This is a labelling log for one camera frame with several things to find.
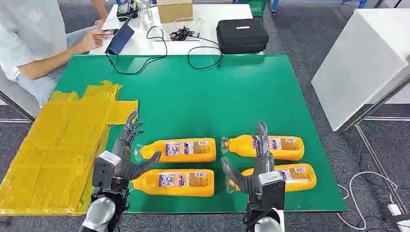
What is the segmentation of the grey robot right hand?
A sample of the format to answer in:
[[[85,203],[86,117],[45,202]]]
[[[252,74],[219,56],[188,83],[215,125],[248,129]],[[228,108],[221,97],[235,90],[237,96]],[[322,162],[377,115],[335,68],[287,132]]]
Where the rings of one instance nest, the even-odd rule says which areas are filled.
[[[256,142],[256,162],[251,175],[244,176],[235,169],[228,158],[221,158],[222,169],[225,175],[238,186],[240,191],[248,194],[260,194],[261,183],[258,179],[260,174],[274,170],[273,154],[268,149],[268,129],[264,121],[258,122],[257,135],[252,135]]]

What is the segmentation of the person's right hand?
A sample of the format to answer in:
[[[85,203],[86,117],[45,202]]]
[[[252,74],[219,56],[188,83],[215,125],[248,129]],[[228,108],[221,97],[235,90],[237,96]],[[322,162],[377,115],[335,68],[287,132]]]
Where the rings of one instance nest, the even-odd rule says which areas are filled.
[[[105,33],[100,30],[88,32],[82,42],[78,44],[78,53],[87,53],[95,48],[101,47],[104,37]]]

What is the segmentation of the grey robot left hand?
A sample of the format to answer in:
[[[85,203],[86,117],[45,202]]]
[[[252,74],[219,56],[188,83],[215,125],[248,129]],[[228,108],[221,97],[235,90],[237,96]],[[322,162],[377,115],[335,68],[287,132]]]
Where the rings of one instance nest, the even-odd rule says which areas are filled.
[[[114,142],[112,153],[121,158],[114,174],[115,177],[128,180],[137,179],[157,164],[162,155],[161,151],[156,151],[151,158],[142,163],[137,164],[131,162],[131,145],[136,136],[144,132],[144,130],[138,129],[138,126],[143,123],[142,121],[137,120],[137,116],[138,114],[136,111],[131,112],[126,120],[121,135]]]

